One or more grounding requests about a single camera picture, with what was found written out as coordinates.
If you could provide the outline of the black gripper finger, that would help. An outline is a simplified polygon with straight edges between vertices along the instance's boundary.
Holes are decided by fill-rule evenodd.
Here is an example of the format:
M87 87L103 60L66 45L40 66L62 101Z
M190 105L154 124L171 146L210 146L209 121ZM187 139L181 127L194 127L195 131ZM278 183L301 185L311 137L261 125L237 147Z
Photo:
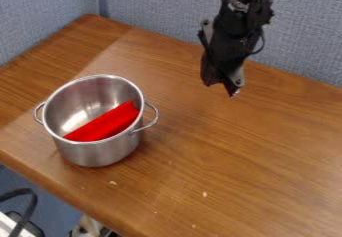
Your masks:
M201 78L206 86L223 83L222 75L206 55L202 56L201 60Z
M230 97L234 97L241 88L245 86L245 77L241 75L225 76L223 77L223 85Z

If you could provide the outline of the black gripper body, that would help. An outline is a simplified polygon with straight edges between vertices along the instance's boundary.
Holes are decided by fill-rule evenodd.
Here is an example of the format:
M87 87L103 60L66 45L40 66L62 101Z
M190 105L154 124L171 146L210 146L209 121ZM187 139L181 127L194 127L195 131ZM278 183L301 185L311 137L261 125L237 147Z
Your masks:
M258 41L265 41L263 28L253 30L246 36L237 37L225 32L222 27L214 27L214 21L205 19L198 32L205 52L203 55L218 69L222 80L225 76L245 77L243 62L246 58L258 54L265 45L255 48Z

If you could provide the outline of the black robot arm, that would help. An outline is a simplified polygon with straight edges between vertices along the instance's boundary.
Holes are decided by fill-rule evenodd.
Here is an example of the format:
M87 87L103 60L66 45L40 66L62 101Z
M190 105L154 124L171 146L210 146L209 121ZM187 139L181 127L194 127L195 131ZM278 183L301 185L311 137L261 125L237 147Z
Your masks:
M221 0L217 16L201 22L201 78L206 86L222 84L230 97L246 85L243 63L265 48L273 16L273 0Z

